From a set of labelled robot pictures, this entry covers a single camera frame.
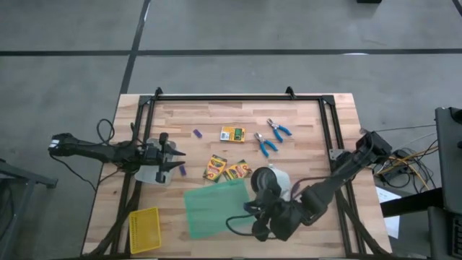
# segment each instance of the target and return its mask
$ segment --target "gray floor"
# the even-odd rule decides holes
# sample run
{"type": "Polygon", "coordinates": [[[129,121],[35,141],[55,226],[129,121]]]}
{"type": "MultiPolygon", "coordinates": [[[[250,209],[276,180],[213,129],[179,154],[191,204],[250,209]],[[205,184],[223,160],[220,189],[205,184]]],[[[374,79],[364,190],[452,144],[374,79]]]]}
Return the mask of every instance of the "gray floor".
{"type": "MultiPolygon", "coordinates": [[[[0,0],[0,51],[128,50],[142,0],[0,0]]],[[[140,49],[462,48],[451,0],[152,0],[140,49]]],[[[92,189],[46,152],[52,134],[96,141],[112,119],[127,64],[120,57],[0,57],[0,157],[46,176],[17,244],[18,259],[77,256],[92,189]]],[[[366,129],[433,124],[461,106],[462,55],[138,57],[128,93],[353,92],[366,129]]],[[[394,147],[435,132],[385,131],[394,147]]],[[[436,136],[409,147],[426,148],[436,136]]],[[[70,157],[95,182],[101,164],[70,157]]],[[[440,185],[437,156],[425,158],[440,185]]]]}

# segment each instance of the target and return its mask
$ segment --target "yellow plastic tray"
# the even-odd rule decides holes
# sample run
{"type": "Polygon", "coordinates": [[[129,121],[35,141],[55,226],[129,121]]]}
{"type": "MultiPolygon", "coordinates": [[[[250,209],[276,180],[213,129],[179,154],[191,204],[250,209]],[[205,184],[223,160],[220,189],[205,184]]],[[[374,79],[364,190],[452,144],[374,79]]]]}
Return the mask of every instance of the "yellow plastic tray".
{"type": "Polygon", "coordinates": [[[156,207],[131,212],[130,252],[137,254],[161,246],[159,211],[156,207]]]}

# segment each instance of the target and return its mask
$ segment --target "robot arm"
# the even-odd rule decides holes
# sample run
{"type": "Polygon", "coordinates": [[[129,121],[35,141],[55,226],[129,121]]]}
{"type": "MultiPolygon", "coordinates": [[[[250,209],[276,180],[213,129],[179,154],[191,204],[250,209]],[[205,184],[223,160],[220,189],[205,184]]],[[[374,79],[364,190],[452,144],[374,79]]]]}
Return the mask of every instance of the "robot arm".
{"type": "Polygon", "coordinates": [[[260,241],[268,239],[269,233],[286,241],[300,223],[312,225],[326,213],[335,191],[366,166],[387,160],[391,153],[391,146],[375,132],[364,135],[356,143],[356,148],[354,152],[344,152],[336,159],[337,167],[331,177],[306,186],[300,193],[299,201],[297,198],[291,201],[279,198],[281,189],[276,181],[259,190],[256,199],[244,207],[251,214],[258,212],[252,234],[257,234],[255,237],[260,241]]]}
{"type": "Polygon", "coordinates": [[[134,141],[117,144],[91,143],[79,140],[72,134],[57,134],[51,138],[48,151],[51,156],[80,155],[93,158],[102,163],[113,163],[126,172],[134,172],[141,165],[158,165],[161,171],[169,171],[184,162],[167,162],[166,154],[185,155],[167,144],[168,134],[161,133],[159,143],[161,149],[153,144],[136,145],[134,141]]]}

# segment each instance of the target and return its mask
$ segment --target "needle-nose pliers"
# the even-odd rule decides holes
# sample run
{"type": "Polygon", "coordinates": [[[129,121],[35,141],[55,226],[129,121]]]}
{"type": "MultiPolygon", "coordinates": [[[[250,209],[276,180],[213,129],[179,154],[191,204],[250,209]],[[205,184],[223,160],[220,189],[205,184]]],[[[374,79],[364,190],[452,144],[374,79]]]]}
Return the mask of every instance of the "needle-nose pliers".
{"type": "Polygon", "coordinates": [[[268,157],[269,156],[269,153],[268,151],[266,151],[266,148],[265,148],[265,144],[269,145],[271,148],[273,148],[274,151],[277,151],[277,147],[276,145],[274,145],[272,142],[266,140],[263,138],[263,136],[259,133],[255,133],[255,138],[257,138],[257,140],[260,142],[260,148],[261,148],[261,151],[263,152],[263,154],[268,157]]]}
{"type": "Polygon", "coordinates": [[[274,135],[276,136],[276,138],[282,142],[282,137],[281,135],[279,135],[279,132],[277,131],[277,129],[281,129],[281,131],[283,131],[284,133],[286,133],[288,136],[291,136],[292,133],[289,131],[289,129],[277,124],[277,123],[274,123],[270,118],[268,118],[267,120],[268,122],[268,125],[270,125],[272,128],[273,128],[273,132],[274,132],[274,135]]]}

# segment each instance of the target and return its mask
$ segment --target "metal bracket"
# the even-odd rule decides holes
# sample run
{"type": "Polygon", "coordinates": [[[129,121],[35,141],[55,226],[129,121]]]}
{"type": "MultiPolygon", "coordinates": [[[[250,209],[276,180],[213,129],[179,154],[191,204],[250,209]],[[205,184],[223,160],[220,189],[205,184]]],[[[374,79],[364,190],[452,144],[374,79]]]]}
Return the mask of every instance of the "metal bracket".
{"type": "Polygon", "coordinates": [[[329,149],[329,158],[331,158],[331,160],[337,160],[337,158],[344,152],[344,149],[329,149]]]}
{"type": "Polygon", "coordinates": [[[148,103],[151,100],[152,96],[151,95],[142,95],[138,99],[138,105],[144,105],[148,103]]]}
{"type": "Polygon", "coordinates": [[[156,89],[156,92],[154,93],[154,96],[155,96],[156,99],[157,99],[157,97],[158,97],[159,95],[161,95],[161,94],[164,94],[164,92],[162,91],[162,89],[161,89],[160,87],[158,87],[158,88],[156,89]]]}
{"type": "Polygon", "coordinates": [[[290,95],[291,100],[296,100],[297,99],[297,96],[295,95],[294,90],[292,89],[292,87],[287,87],[286,94],[290,95]]]}
{"type": "Polygon", "coordinates": [[[333,95],[323,95],[324,102],[328,103],[329,105],[335,105],[335,98],[333,95]]]}

